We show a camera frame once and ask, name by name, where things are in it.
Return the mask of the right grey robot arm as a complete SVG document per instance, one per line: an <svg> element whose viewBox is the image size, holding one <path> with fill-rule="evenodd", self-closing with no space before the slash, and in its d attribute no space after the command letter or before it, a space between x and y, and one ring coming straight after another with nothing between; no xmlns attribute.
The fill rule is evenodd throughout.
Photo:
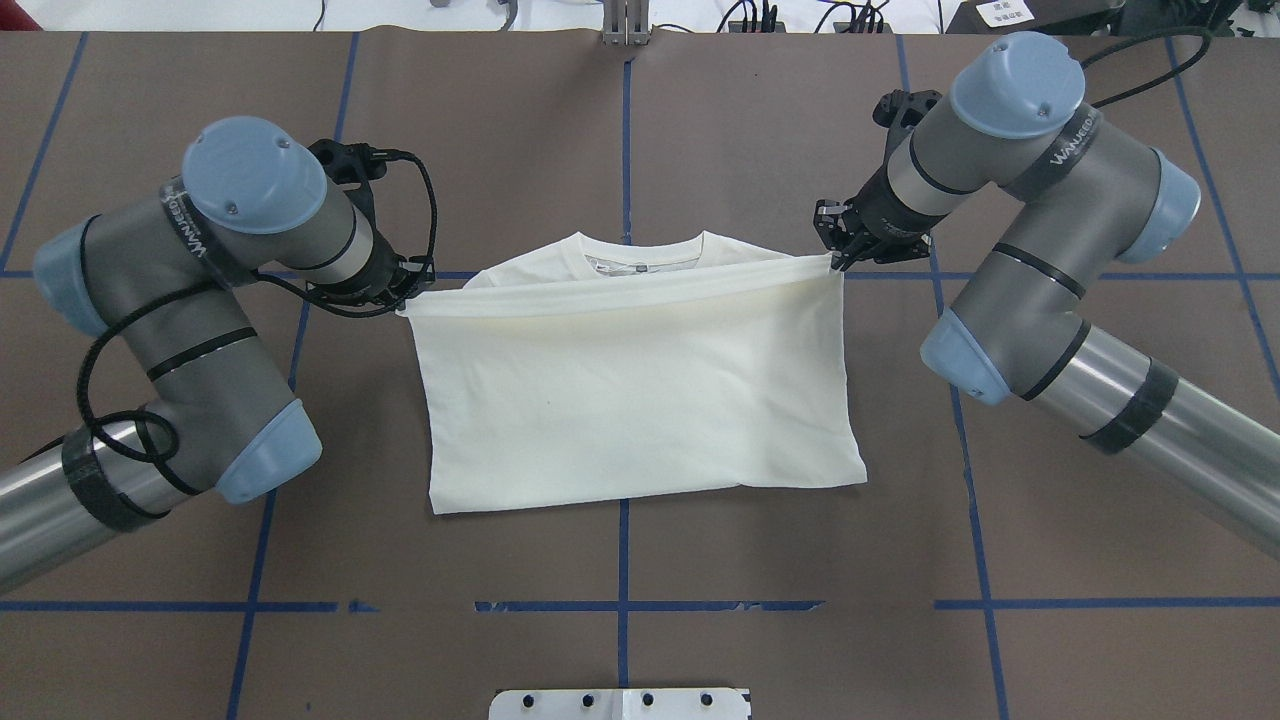
<svg viewBox="0 0 1280 720"><path fill-rule="evenodd" d="M922 361L964 395L1019 397L1108 456L1166 471L1212 519L1277 553L1275 432L1079 311L1110 263L1146 263L1181 236L1201 188L1085 100L1083 65L1034 31L997 37L948 92L884 95L884 160L813 224L845 272L931 254L936 227L995 184L1021 204Z"/></svg>

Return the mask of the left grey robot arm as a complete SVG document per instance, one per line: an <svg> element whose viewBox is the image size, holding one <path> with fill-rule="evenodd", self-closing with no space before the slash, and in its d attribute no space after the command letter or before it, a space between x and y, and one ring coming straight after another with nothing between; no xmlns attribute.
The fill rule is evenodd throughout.
<svg viewBox="0 0 1280 720"><path fill-rule="evenodd" d="M3 473L3 591L212 491L255 500L323 443L236 299L259 282L338 316L394 313L435 279L433 249L398 254L371 184L399 149L305 145L257 117L204 128L148 199L46 242L33 278L92 343L79 425Z"/></svg>

